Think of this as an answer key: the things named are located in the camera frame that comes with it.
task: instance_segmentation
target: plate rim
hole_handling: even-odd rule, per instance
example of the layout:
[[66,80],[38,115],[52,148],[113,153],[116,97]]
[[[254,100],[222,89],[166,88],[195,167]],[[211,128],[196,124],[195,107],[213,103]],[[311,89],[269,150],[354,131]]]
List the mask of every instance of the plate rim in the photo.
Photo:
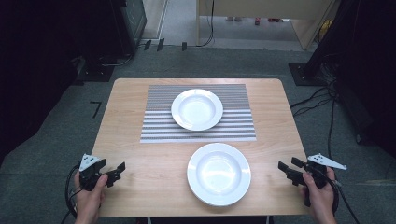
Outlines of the plate rim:
[[[199,186],[199,181],[197,178],[197,165],[200,162],[201,158],[203,158],[205,155],[216,152],[216,151],[221,151],[224,153],[227,153],[229,155],[230,152],[232,152],[233,155],[231,155],[239,164],[240,169],[241,169],[241,180],[240,184],[233,190],[232,192],[228,193],[227,197],[230,197],[230,194],[232,194],[230,200],[224,201],[223,196],[216,196],[211,193],[203,194],[202,191],[205,191],[204,188],[201,187],[201,191],[198,191]],[[238,150],[236,147],[230,146],[228,144],[224,143],[210,143],[207,145],[204,145],[200,148],[198,148],[191,156],[189,160],[189,164],[187,167],[187,179],[189,182],[189,186],[193,194],[200,199],[202,202],[212,205],[212,206],[228,206],[233,203],[238,202],[241,200],[246,193],[248,192],[248,189],[250,187],[250,182],[251,182],[251,169],[248,164],[248,160],[246,157],[242,154],[240,150]]]
[[[213,116],[213,118],[209,122],[207,122],[206,125],[189,124],[189,123],[183,122],[183,120],[181,120],[180,116],[178,116],[178,107],[183,102],[183,100],[188,98],[188,97],[184,97],[184,95],[188,94],[190,91],[207,92],[208,95],[210,95],[210,97],[207,97],[207,95],[199,94],[199,95],[202,95],[202,96],[206,97],[207,99],[209,99],[214,104],[215,109],[216,109],[215,116]],[[205,131],[205,130],[208,130],[208,129],[214,127],[216,124],[219,123],[219,121],[221,120],[222,115],[223,115],[223,105],[222,105],[222,101],[220,100],[220,98],[212,91],[207,91],[204,89],[189,89],[187,91],[183,91],[181,94],[179,94],[174,99],[174,101],[172,102],[172,106],[171,106],[171,113],[172,113],[172,118],[174,119],[174,121],[182,128],[185,128],[190,131]]]

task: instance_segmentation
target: hand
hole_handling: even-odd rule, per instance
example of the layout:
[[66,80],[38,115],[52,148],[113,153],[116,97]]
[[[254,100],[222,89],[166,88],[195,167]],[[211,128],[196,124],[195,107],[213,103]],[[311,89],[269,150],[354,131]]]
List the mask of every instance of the hand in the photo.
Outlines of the hand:
[[[334,170],[327,167],[327,177],[330,180],[335,179]],[[334,201],[334,192],[329,183],[321,189],[315,184],[314,178],[309,173],[303,174],[303,179],[307,187],[302,190],[302,195],[305,197],[306,188],[309,188],[309,201],[311,206],[309,213],[311,217],[318,223],[336,223],[334,214],[332,213],[332,202]]]
[[[82,190],[77,194],[77,219],[76,224],[93,224],[99,218],[99,207],[105,199],[103,188],[106,185],[108,176],[101,175],[98,179],[95,188],[92,191]],[[75,187],[78,189],[79,172],[75,175]]]

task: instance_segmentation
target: finger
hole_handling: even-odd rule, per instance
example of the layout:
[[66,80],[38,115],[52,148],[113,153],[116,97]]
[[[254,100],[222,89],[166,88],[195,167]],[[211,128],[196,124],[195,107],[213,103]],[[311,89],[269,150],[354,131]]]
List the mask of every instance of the finger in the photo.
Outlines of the finger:
[[306,186],[300,188],[299,190],[300,195],[305,198],[305,194],[306,194]]
[[107,180],[108,180],[107,175],[101,175],[98,181],[96,182],[96,186],[92,192],[98,194],[98,197],[100,197],[100,195],[102,194],[102,190],[105,187]]
[[318,187],[315,184],[314,178],[309,173],[303,173],[303,179],[310,192],[317,192]]
[[327,167],[327,177],[330,178],[330,180],[334,180],[335,179],[335,173],[334,170],[330,167]]
[[77,171],[75,174],[75,188],[79,188],[79,171]]

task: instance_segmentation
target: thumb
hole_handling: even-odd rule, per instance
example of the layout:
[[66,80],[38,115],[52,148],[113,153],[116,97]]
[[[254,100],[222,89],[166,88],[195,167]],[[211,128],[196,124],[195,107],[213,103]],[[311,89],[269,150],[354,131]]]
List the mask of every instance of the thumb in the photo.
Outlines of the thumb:
[[317,185],[315,184],[314,178],[309,173],[303,173],[303,179],[306,186],[309,188],[309,191],[316,191],[318,190]]
[[105,187],[106,183],[108,180],[108,176],[107,175],[101,175],[98,179],[98,181],[96,182],[96,186],[93,189],[93,191],[97,192],[97,193],[101,193],[103,188]]

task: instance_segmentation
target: gray carpet floor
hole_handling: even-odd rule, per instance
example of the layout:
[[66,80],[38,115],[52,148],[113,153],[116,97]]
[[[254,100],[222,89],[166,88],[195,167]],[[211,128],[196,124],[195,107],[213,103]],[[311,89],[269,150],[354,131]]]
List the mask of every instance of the gray carpet floor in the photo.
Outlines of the gray carpet floor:
[[[297,87],[288,63],[306,63],[310,52],[258,49],[198,49],[164,46],[139,49],[134,59],[116,67],[108,83],[71,86],[38,133],[12,151],[0,170],[0,223],[60,223],[66,213],[64,182],[69,170],[92,147],[114,80],[120,77],[279,78],[290,104],[318,87]],[[93,118],[96,105],[103,102]],[[295,118],[307,155],[327,155],[331,104]],[[342,105],[336,103],[332,157],[348,166],[336,171],[346,198],[361,223],[396,223],[396,162],[377,146],[360,146]],[[353,223],[341,200],[339,223]],[[279,216],[276,223],[313,223],[309,216]],[[69,217],[66,223],[73,223]],[[134,223],[132,217],[101,217],[99,223]]]

